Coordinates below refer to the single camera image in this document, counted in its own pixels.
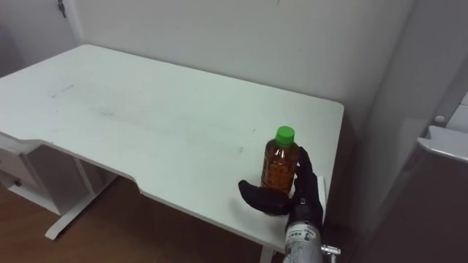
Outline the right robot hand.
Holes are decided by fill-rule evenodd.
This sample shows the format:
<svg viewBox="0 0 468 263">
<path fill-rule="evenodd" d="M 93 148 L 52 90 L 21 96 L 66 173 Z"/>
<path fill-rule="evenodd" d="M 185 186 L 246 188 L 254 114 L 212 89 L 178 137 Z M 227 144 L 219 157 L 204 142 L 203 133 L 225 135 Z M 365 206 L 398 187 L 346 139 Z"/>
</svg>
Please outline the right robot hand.
<svg viewBox="0 0 468 263">
<path fill-rule="evenodd" d="M 306 222 L 321 232 L 323 208 L 319 198 L 317 176 L 314 174 L 309 154 L 303 147 L 299 147 L 295 174 L 295 191 L 292 197 L 279 190 L 254 186 L 246 180 L 238 182 L 238 189 L 242 199 L 255 210 L 270 216 L 288 215 L 286 228 L 292 223 Z"/>
</svg>

